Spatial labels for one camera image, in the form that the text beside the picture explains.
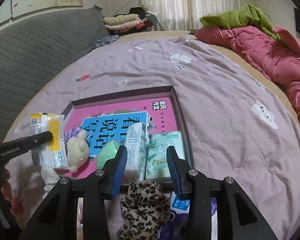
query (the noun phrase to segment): gray quilted fabric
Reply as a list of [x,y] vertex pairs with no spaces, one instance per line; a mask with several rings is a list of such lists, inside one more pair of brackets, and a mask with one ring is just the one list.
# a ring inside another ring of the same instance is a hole
[[95,7],[38,15],[0,31],[0,143],[27,103],[108,35]]

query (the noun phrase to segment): bed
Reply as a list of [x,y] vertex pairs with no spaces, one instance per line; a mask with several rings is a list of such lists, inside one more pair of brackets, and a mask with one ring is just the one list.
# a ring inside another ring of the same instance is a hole
[[[87,74],[90,78],[74,82]],[[128,84],[118,86],[123,79],[128,79]],[[131,34],[80,58],[32,98],[5,141],[28,135],[31,113],[61,114],[73,100],[164,85],[173,85],[180,100],[196,169],[215,179],[234,177],[277,238],[289,239],[300,225],[300,124],[296,112],[276,84],[236,53],[204,44],[189,32]],[[271,121],[262,119],[261,109],[268,111]],[[15,216],[22,228],[40,204],[45,184],[30,152],[11,160],[7,168]],[[112,239],[123,224],[121,198],[111,205],[106,202]]]

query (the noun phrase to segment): leopard print cloth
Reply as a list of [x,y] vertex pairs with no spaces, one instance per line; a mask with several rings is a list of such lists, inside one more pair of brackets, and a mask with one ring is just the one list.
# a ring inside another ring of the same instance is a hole
[[121,200],[124,224],[117,232],[119,240],[157,240],[158,230],[170,218],[170,199],[155,181],[138,181],[129,185]]

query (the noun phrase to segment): purple bow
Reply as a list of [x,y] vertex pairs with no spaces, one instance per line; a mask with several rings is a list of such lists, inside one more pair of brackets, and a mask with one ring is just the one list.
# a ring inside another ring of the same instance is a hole
[[81,127],[74,127],[73,129],[71,129],[70,131],[65,133],[65,144],[67,144],[68,140],[71,137],[77,137],[78,133],[80,131],[82,131],[83,129]]

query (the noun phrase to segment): stack of folded bedding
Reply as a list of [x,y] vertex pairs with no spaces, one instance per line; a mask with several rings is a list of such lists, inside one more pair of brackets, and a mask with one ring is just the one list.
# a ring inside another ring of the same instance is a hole
[[105,17],[103,22],[110,35],[127,35],[131,33],[151,31],[152,22],[143,15],[138,14],[117,15],[116,17]]

